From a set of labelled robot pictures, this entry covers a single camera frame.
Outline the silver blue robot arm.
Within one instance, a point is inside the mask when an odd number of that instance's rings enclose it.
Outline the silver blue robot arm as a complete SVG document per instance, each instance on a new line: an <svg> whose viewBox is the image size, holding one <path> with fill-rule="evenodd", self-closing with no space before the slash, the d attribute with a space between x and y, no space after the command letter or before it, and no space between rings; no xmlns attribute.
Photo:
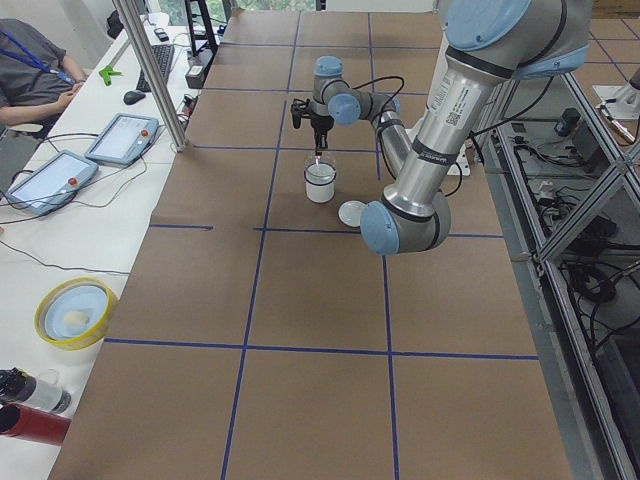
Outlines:
<svg viewBox="0 0 640 480"><path fill-rule="evenodd" d="M421 252L445 240L451 218L441 184L492 90L512 79L579 68L587 57L592 9L590 1L444 2L439 17L447 69L414 136L389 96L352 88L340 59L317 60L307 107L317 149L326 149L333 125L366 120L395 177L360 217L371 251Z"/></svg>

